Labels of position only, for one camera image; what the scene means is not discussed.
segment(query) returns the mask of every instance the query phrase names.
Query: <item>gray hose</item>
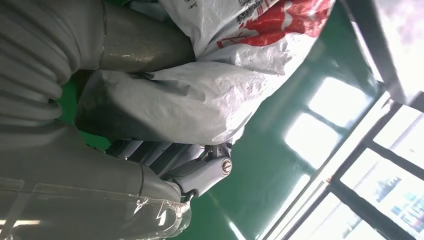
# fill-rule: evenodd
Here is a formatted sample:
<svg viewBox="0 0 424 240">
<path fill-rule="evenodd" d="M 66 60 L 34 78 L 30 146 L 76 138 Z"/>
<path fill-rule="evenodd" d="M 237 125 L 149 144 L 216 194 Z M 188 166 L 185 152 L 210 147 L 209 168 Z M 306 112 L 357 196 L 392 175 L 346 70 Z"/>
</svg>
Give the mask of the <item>gray hose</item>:
<svg viewBox="0 0 424 240">
<path fill-rule="evenodd" d="M 0 0 L 0 186 L 139 194 L 140 166 L 87 147 L 55 120 L 55 100 L 78 69 L 150 72 L 193 59 L 179 30 L 101 0 Z"/>
</svg>

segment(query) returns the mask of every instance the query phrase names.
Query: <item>white plastic bag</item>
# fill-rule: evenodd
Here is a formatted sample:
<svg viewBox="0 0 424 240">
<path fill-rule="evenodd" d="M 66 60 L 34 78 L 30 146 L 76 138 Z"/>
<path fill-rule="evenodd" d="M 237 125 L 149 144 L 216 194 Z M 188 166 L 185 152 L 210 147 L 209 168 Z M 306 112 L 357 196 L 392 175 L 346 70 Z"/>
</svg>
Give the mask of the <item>white plastic bag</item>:
<svg viewBox="0 0 424 240">
<path fill-rule="evenodd" d="M 120 72 L 103 73 L 103 80 L 114 94 L 128 96 L 121 106 L 131 105 L 131 114 L 149 130 L 134 137 L 217 145 L 242 129 L 302 63 L 334 2 L 160 3 L 191 38 L 197 61 L 154 72 L 153 81 Z"/>
</svg>

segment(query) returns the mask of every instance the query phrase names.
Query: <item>window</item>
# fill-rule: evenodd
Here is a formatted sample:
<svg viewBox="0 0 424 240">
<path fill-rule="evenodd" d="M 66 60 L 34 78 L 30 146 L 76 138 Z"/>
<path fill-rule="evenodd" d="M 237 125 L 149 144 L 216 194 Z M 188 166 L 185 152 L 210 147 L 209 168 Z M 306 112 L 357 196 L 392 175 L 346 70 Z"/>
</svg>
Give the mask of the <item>window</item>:
<svg viewBox="0 0 424 240">
<path fill-rule="evenodd" d="M 318 91 L 314 99 L 321 98 L 321 94 Z M 348 124 L 348 118 L 335 119 L 322 111 L 320 114 L 338 125 Z M 295 140 L 303 121 L 312 120 L 314 117 L 306 113 L 301 115 L 286 141 L 318 166 L 321 162 L 314 163 L 313 156 L 301 153 L 306 150 L 297 148 Z M 337 141 L 337 133 L 331 136 L 330 130 L 327 132 Z M 423 143 L 424 113 L 393 103 L 333 171 L 334 175 L 320 182 L 324 190 L 316 188 L 313 194 L 309 191 L 309 200 L 301 203 L 303 207 L 273 239 L 424 240 Z M 324 155 L 323 145 L 317 143 L 315 147 L 323 148 Z"/>
<path fill-rule="evenodd" d="M 290 240 L 384 240 L 368 223 L 329 193 Z"/>
</svg>

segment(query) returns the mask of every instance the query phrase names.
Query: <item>green floor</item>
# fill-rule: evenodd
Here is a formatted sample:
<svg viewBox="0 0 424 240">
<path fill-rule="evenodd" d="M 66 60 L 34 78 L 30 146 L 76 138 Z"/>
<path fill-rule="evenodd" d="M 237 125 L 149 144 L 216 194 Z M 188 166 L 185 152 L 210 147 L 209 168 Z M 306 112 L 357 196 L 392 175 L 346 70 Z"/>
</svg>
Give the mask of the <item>green floor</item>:
<svg viewBox="0 0 424 240">
<path fill-rule="evenodd" d="M 322 106 L 327 110 L 340 111 L 341 106 L 361 103 L 353 121 L 345 126 L 335 124 L 309 107 L 327 78 L 352 86 L 365 96 L 344 96 L 337 89 L 330 92 L 329 98 L 332 100 Z M 259 238 L 275 215 L 278 212 L 282 214 L 291 203 L 291 192 L 297 183 L 302 188 L 316 173 L 312 164 L 302 157 L 305 154 L 293 150 L 285 139 L 298 117 L 306 113 L 333 130 L 337 141 L 332 142 L 330 150 L 334 152 L 379 94 L 376 82 L 362 58 L 349 19 L 337 2 L 327 26 L 304 64 L 261 105 L 247 124 L 243 137 L 234 145 L 231 175 L 206 195 L 192 201 L 191 225 L 176 239 Z M 76 86 L 70 82 L 64 86 L 64 94 L 59 101 L 64 109 L 61 120 L 73 121 L 75 96 Z M 311 144 L 316 142 L 319 145 L 326 141 L 327 136 L 322 131 L 315 131 L 314 126 L 303 127 L 307 132 L 301 132 L 299 138 L 303 138 L 306 148 L 312 151 Z M 105 149 L 109 144 L 102 137 L 81 134 L 93 147 Z"/>
</svg>

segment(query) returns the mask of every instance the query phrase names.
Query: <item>plastic bag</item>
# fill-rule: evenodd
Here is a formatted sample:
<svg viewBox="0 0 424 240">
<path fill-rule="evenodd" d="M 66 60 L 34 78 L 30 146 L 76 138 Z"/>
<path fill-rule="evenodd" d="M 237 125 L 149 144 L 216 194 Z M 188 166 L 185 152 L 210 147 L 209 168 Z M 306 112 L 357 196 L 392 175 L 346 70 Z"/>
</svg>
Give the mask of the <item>plastic bag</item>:
<svg viewBox="0 0 424 240">
<path fill-rule="evenodd" d="M 324 27 L 333 0 L 160 0 L 191 38 L 196 62 L 153 79 L 103 72 L 101 80 L 146 141 L 230 140 L 292 75 Z"/>
<path fill-rule="evenodd" d="M 178 236 L 192 218 L 189 202 L 42 183 L 33 192 L 0 190 L 0 197 L 6 239 L 165 239 Z"/>
</svg>

